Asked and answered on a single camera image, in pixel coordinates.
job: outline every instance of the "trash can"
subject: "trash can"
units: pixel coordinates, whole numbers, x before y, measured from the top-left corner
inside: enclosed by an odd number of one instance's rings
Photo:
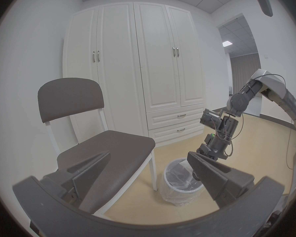
[[[193,169],[186,158],[170,162],[163,173],[160,183],[160,194],[165,201],[176,206],[193,202],[204,189],[200,181],[192,176]]]

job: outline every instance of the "brown chair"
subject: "brown chair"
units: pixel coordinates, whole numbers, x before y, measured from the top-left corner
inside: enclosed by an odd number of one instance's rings
[[[96,215],[104,214],[127,190],[143,168],[150,165],[153,189],[157,190],[156,164],[152,138],[108,129],[104,100],[98,83],[83,78],[61,78],[44,84],[38,91],[38,106],[51,142],[58,154],[58,168],[68,168],[102,151],[110,151],[111,160],[96,179],[79,209]],[[104,132],[60,152],[50,121],[98,109]]]

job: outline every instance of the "wardrobe door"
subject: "wardrobe door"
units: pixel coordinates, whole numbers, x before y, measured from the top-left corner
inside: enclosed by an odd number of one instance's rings
[[[96,38],[99,7],[71,17],[63,48],[63,77],[80,77],[98,81],[97,65],[92,58],[92,39]],[[79,143],[103,132],[97,110],[70,116]]]
[[[165,6],[135,2],[134,12],[146,112],[180,107],[178,65]]]
[[[96,61],[108,128],[148,136],[132,2],[100,6]]]
[[[181,106],[205,103],[198,36],[189,11],[167,6],[177,54]]]

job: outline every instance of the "wooden floor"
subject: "wooden floor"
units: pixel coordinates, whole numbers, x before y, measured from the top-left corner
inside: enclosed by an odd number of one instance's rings
[[[240,131],[242,118],[235,132]],[[177,158],[186,157],[203,143],[206,135],[213,130],[206,127],[204,133],[171,145],[155,148],[158,183],[166,165]],[[296,131],[287,127],[244,115],[241,134],[233,140],[234,152],[227,160],[220,162],[248,172],[255,176],[255,183],[263,176],[269,176],[285,185],[288,193],[292,182],[293,155],[296,152]],[[114,221],[132,224],[166,224],[194,219],[218,210],[217,204],[204,190],[194,202],[176,207],[163,201],[159,191],[152,189],[149,166],[142,171],[129,189],[105,213]]]

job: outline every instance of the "white wardrobe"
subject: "white wardrobe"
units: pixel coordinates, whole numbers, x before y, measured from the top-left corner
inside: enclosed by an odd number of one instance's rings
[[[141,2],[93,7],[71,17],[63,77],[99,83],[110,130],[170,144],[203,132],[197,40],[186,10]],[[103,131],[98,111],[70,118],[79,142]]]

